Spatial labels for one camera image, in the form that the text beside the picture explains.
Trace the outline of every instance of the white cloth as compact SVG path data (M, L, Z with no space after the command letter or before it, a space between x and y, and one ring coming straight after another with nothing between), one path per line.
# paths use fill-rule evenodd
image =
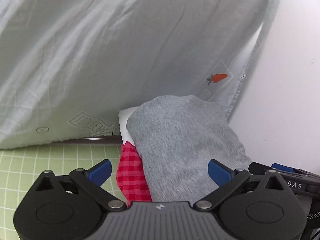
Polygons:
M277 1L0 0L0 148L119 134L166 94L228 116Z
M280 0L229 118L255 162L320 174L320 0Z
M133 114L133 112L136 111L138 108L138 106L130 107L128 109L119 111L119 126L123 144L125 144L126 142L130 142L132 145L134 145L134 141L127 130L127 121L129 117Z

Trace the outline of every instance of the red checkered cloth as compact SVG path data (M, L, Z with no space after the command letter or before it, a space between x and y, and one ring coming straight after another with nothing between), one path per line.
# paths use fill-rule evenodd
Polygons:
M151 202L150 191L144 176L142 160L138 155L136 147L126 142L121 147L122 154L116 172L118 187L128 201Z

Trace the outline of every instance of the white wall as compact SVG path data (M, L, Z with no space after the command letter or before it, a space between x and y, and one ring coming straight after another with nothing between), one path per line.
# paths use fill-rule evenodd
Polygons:
M229 124L253 161L320 174L320 0L281 0Z

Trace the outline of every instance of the green cutting mat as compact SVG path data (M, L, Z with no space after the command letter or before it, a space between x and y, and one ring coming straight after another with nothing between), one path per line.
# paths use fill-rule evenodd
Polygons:
M103 159L109 159L112 175L102 188L126 202L116 184L120 152L120 146L68 144L0 151L0 240L19 240L12 222L14 211L44 170L66 175L76 168L89 169Z

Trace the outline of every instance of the gray gripper base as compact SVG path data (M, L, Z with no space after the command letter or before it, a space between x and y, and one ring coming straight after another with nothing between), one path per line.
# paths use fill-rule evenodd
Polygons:
M235 240L209 212L197 212L188 202L133 202L111 212L87 240Z

